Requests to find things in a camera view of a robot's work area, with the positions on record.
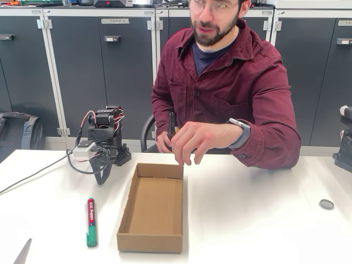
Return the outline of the person's right hand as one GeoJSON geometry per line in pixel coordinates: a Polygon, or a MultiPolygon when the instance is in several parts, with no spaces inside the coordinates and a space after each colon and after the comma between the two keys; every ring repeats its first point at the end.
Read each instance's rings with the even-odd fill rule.
{"type": "Polygon", "coordinates": [[[162,132],[156,139],[156,146],[159,153],[171,153],[171,140],[166,131],[162,132]]]}

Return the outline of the person's left hand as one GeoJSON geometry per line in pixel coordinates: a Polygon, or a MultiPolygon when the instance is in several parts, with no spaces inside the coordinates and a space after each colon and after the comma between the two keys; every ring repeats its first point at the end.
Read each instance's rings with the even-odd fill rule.
{"type": "Polygon", "coordinates": [[[234,124],[211,124],[187,122],[171,139],[172,151],[179,165],[191,165],[191,153],[195,153],[194,162],[199,164],[204,154],[213,148],[227,148],[236,142],[243,129],[234,124]]]}

